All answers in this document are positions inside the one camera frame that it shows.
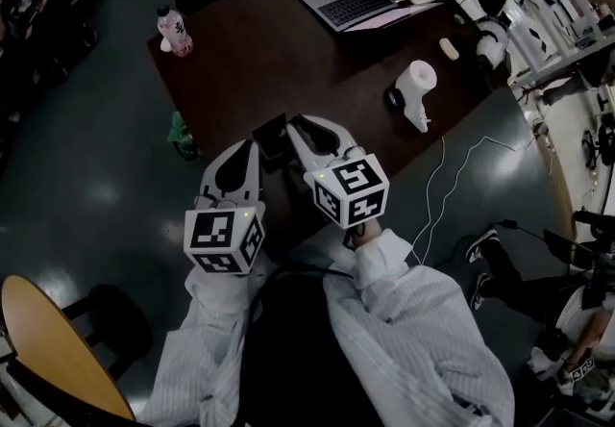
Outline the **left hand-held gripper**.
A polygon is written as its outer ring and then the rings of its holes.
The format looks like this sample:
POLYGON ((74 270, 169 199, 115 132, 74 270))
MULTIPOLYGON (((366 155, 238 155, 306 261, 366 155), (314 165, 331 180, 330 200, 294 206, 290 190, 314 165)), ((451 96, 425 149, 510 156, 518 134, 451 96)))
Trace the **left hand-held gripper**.
POLYGON ((251 272, 265 238, 260 152, 250 139, 224 150, 206 168, 195 208, 184 217, 184 253, 203 271, 251 272))

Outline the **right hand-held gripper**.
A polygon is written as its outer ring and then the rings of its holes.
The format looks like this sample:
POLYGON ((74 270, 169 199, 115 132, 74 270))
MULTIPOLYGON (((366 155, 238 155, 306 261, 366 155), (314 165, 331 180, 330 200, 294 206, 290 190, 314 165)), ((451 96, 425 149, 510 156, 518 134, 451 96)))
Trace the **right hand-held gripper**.
POLYGON ((297 114, 286 130, 313 203, 328 219, 349 229, 383 214, 389 180, 376 156, 357 146, 344 127, 297 114))

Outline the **black pen holder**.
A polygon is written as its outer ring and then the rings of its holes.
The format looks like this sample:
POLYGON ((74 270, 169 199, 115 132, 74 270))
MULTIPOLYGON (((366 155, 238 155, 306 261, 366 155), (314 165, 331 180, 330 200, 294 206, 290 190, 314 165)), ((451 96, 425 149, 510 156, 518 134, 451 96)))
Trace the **black pen holder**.
POLYGON ((294 158, 286 125, 286 115, 281 113, 261 124, 252 132, 260 151, 262 167, 268 174, 283 168, 294 158))

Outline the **person's left forearm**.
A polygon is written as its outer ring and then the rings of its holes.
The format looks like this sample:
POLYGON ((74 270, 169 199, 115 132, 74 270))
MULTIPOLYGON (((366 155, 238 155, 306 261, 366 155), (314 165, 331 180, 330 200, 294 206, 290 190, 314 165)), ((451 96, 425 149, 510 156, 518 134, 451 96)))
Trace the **person's left forearm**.
POLYGON ((267 256, 257 256, 247 275, 218 275, 194 267, 186 277, 185 289, 193 302, 189 327, 204 335, 216 366, 225 360, 233 336, 242 337, 243 321, 252 300, 277 266, 267 256))

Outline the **person's right forearm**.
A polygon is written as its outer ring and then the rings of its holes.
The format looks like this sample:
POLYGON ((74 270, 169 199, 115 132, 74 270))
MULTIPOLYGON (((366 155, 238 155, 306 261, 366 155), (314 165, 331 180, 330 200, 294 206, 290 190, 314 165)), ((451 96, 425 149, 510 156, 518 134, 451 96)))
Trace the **person's right forearm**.
POLYGON ((473 339, 476 323, 460 285, 429 266, 406 262, 412 246, 376 219, 351 236, 358 288, 369 314, 395 333, 435 346, 473 339))

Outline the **green shopping bag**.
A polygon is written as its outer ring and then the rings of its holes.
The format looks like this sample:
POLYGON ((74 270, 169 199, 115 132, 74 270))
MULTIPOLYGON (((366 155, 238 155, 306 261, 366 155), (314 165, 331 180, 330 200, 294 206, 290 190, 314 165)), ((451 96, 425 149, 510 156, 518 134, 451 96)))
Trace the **green shopping bag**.
POLYGON ((189 132, 184 119, 178 111, 172 113, 167 141, 184 160, 194 162, 199 157, 199 149, 193 135, 189 132))

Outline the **dark wooden table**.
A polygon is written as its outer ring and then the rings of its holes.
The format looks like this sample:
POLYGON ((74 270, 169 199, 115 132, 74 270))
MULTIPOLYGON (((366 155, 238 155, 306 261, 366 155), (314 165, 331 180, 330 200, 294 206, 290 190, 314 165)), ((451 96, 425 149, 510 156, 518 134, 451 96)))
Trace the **dark wooden table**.
POLYGON ((445 135, 494 89, 504 66, 483 73, 474 22, 454 2, 417 13, 384 34, 342 38, 300 0, 219 0, 185 22, 193 50, 183 58, 148 48, 176 109, 206 161, 284 113, 345 127, 393 176, 445 135), (460 57, 449 60, 448 38, 460 57), (424 99, 422 134, 383 100, 413 61, 429 63, 437 85, 424 99))

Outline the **white plastic roll stand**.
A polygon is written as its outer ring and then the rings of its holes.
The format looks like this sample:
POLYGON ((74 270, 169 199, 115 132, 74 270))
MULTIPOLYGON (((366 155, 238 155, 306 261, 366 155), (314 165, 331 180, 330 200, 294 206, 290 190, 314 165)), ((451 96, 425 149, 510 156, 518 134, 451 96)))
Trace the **white plastic roll stand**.
POLYGON ((406 119, 408 119, 420 133, 426 133, 429 130, 429 123, 431 121, 428 119, 426 114, 426 110, 423 104, 423 96, 405 96, 404 101, 404 116, 406 117, 406 119))

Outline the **silver laptop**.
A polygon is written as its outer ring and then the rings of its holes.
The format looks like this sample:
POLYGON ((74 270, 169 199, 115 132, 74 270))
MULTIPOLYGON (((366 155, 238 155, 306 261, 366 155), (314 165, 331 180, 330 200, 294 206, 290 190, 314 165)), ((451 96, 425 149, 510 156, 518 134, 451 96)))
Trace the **silver laptop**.
POLYGON ((390 26, 433 6, 409 0, 300 0, 315 16, 337 33, 390 26))

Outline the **pink drink bottle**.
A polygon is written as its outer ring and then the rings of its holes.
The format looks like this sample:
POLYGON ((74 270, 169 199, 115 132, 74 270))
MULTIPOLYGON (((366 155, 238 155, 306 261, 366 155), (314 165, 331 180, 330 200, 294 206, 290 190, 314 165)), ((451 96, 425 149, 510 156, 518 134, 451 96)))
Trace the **pink drink bottle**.
POLYGON ((185 57, 193 50, 193 41, 185 28, 182 15, 168 6, 157 8, 157 26, 162 38, 167 38, 172 46, 172 53, 185 57))

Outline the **black stool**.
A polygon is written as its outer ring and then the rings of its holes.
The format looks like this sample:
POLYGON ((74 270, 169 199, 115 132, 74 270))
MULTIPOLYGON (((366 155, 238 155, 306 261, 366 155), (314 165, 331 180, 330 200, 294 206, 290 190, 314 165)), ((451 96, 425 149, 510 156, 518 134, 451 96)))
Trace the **black stool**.
POLYGON ((116 355, 109 367, 118 380, 151 350, 153 336, 147 318, 128 294, 112 285, 98 285, 87 296, 62 309, 69 320, 82 315, 92 328, 85 338, 90 347, 102 343, 116 355))

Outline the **white round headset device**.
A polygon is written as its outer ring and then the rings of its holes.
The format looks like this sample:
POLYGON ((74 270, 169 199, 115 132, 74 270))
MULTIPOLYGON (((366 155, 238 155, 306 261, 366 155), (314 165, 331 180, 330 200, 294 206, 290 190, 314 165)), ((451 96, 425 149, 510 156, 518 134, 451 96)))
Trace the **white round headset device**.
POLYGON ((485 16, 476 21, 480 31, 476 54, 480 63, 497 68, 503 61, 508 46, 508 25, 500 18, 485 16))

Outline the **white striped shirt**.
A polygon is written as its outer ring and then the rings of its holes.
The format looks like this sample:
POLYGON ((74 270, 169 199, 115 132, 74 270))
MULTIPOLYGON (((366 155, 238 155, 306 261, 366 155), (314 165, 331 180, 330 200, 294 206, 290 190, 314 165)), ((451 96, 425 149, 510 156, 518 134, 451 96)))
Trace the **white striped shirt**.
POLYGON ((512 386, 476 321, 473 339, 435 346, 395 333, 363 304, 356 253, 274 271, 220 366, 191 317, 166 337, 143 423, 513 427, 512 386))

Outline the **round wooden table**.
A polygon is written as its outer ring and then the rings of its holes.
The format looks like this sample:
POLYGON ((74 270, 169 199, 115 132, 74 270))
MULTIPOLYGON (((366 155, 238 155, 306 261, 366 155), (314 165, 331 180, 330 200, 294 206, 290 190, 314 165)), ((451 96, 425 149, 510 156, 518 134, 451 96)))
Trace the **round wooden table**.
POLYGON ((17 359, 63 392, 107 413, 133 420, 129 403, 91 347, 37 285, 9 276, 2 312, 17 359))

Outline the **pile of black bags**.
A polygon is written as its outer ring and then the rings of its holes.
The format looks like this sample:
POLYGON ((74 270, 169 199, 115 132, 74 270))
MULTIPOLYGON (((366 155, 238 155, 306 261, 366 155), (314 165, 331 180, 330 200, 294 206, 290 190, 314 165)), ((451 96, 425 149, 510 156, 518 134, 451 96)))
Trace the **pile of black bags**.
POLYGON ((34 84, 62 83, 98 43, 75 0, 0 0, 0 63, 34 84))

